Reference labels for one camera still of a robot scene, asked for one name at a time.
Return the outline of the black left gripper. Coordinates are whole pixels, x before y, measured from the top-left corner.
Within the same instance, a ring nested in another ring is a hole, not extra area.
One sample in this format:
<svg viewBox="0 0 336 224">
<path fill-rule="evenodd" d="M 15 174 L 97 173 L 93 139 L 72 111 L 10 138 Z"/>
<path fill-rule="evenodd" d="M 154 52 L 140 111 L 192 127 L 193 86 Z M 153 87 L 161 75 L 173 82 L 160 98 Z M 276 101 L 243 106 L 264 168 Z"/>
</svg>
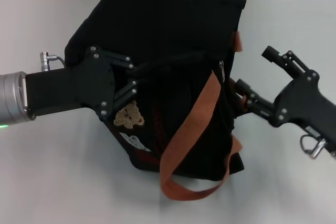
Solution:
<svg viewBox="0 0 336 224">
<path fill-rule="evenodd" d="M 134 70 L 130 56 L 91 46 L 73 67 L 28 74 L 28 108 L 35 116 L 89 108 L 107 121 L 113 109 L 122 109 L 138 92 L 138 81 L 131 80 L 115 93 L 113 74 Z"/>
</svg>

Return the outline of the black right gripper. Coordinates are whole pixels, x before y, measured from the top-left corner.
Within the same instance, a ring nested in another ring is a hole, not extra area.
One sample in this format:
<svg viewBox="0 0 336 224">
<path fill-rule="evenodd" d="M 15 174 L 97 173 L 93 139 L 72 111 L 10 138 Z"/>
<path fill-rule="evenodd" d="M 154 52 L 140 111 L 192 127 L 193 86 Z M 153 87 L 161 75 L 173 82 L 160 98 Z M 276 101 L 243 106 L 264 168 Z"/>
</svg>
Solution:
<svg viewBox="0 0 336 224">
<path fill-rule="evenodd" d="M 293 123 L 314 137 L 315 152 L 326 149 L 335 154 L 335 105 L 318 89 L 319 75 L 310 70 L 291 50 L 281 55 L 268 46 L 261 54 L 294 78 L 276 97 L 274 104 L 258 95 L 242 79 L 234 88 L 240 95 L 242 114 L 253 113 L 274 127 Z"/>
</svg>

